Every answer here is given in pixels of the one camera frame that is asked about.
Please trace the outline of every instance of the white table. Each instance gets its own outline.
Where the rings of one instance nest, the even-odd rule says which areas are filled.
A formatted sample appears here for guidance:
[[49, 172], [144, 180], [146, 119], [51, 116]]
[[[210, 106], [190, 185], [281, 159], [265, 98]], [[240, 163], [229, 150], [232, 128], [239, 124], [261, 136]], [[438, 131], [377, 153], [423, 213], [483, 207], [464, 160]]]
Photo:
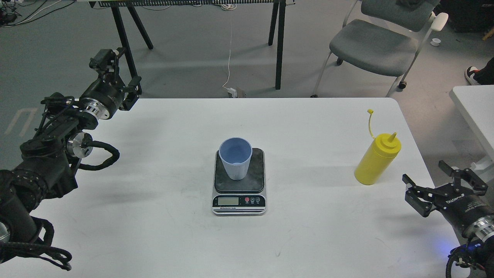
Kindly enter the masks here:
[[[403, 148], [366, 186], [353, 171], [369, 108], [374, 134], [397, 132]], [[0, 277], [442, 278], [458, 246], [440, 213], [424, 219], [404, 201], [403, 173], [433, 183], [390, 98], [141, 99], [90, 133], [120, 160], [79, 171], [78, 189], [32, 212], [54, 224], [73, 269], [14, 258]], [[215, 152], [234, 136], [265, 152], [262, 216], [211, 211]]]
[[488, 182], [494, 178], [494, 85], [454, 87], [450, 97], [487, 153], [472, 168]]

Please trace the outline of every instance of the yellow squeeze bottle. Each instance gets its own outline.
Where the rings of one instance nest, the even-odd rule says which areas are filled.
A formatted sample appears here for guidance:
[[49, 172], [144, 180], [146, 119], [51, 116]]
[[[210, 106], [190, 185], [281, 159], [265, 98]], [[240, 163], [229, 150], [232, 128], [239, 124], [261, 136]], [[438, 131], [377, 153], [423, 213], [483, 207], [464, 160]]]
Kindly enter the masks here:
[[393, 134], [382, 133], [374, 137], [371, 131], [371, 117], [374, 111], [369, 109], [367, 112], [370, 114], [369, 133], [374, 141], [355, 169], [354, 175], [361, 184], [373, 185], [398, 155], [401, 150], [401, 142], [396, 138], [396, 132]]

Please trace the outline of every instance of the yellow bottle cap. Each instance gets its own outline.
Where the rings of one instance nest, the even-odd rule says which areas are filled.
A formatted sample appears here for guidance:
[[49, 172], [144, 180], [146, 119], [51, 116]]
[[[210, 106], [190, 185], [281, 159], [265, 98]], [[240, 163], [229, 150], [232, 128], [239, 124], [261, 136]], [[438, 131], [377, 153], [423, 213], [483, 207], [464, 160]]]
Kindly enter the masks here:
[[393, 134], [382, 133], [376, 137], [372, 143], [374, 151], [385, 158], [394, 158], [401, 150], [401, 142], [396, 138], [396, 132]]

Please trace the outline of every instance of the chair wheel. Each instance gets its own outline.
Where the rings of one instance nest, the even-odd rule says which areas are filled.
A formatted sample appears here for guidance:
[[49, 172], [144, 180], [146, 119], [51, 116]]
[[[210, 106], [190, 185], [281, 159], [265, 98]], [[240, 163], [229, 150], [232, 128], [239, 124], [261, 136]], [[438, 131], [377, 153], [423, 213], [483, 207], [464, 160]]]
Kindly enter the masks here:
[[407, 86], [406, 81], [400, 81], [400, 83], [398, 84], [398, 88], [400, 88], [400, 89], [404, 89], [406, 86]]

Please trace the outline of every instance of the chair seat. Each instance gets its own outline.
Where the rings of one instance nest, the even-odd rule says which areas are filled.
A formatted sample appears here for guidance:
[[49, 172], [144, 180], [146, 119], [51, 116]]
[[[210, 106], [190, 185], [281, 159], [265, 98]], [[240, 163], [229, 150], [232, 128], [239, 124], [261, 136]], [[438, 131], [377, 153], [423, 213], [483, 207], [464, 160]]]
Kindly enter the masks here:
[[418, 41], [355, 19], [334, 36], [331, 52], [356, 67], [386, 76], [401, 76], [410, 67]]

